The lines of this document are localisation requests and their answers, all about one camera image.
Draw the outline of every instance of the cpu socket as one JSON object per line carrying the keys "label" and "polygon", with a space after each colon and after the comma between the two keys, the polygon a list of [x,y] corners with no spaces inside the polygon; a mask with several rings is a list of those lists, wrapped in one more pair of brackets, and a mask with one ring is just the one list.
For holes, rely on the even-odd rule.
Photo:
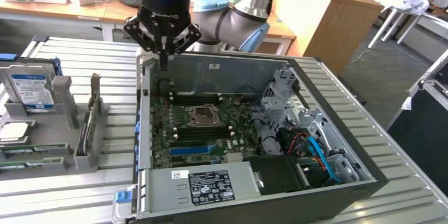
{"label": "cpu socket", "polygon": [[217,108],[215,106],[199,106],[189,109],[192,126],[220,125]]}

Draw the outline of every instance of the green circuit board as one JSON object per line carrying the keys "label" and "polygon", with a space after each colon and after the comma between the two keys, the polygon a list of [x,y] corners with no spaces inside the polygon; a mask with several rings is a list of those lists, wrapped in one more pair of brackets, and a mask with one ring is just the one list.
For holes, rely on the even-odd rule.
{"label": "green circuit board", "polygon": [[[260,152],[257,135],[251,121],[248,103],[236,103],[233,95],[223,96],[219,105],[180,106],[173,105],[167,97],[152,99],[152,160],[153,168],[171,168],[191,165],[219,164],[229,161],[231,156],[256,156]],[[171,143],[176,142],[175,127],[196,128],[192,125],[191,112],[193,109],[212,108],[216,111],[219,122],[216,126],[232,126],[235,133],[227,139],[207,141],[208,153],[172,155]]]}

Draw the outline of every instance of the hard drive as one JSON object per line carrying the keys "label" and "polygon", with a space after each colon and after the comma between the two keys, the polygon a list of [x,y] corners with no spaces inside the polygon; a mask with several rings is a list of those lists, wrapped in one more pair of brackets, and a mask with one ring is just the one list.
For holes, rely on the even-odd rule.
{"label": "hard drive", "polygon": [[52,79],[61,75],[59,59],[0,61],[0,81],[5,86],[9,103],[23,103],[28,112],[49,112],[60,98],[52,88]]}

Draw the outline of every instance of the blue release latch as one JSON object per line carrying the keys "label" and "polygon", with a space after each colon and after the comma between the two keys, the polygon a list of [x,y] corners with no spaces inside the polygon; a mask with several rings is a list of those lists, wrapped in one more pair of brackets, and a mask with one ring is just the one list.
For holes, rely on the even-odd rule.
{"label": "blue release latch", "polygon": [[135,132],[140,132],[140,121],[135,124]]}
{"label": "blue release latch", "polygon": [[0,54],[0,60],[15,61],[17,55],[15,54]]}
{"label": "blue release latch", "polygon": [[132,200],[132,191],[119,191],[115,194],[115,201],[116,203],[129,203]]}

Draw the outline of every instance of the wooden cabinet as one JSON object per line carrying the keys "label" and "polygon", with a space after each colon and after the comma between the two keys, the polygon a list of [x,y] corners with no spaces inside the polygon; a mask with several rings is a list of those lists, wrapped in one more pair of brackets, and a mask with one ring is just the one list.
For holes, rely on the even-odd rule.
{"label": "wooden cabinet", "polygon": [[373,0],[273,0],[296,40],[288,55],[319,57],[340,74],[383,9]]}

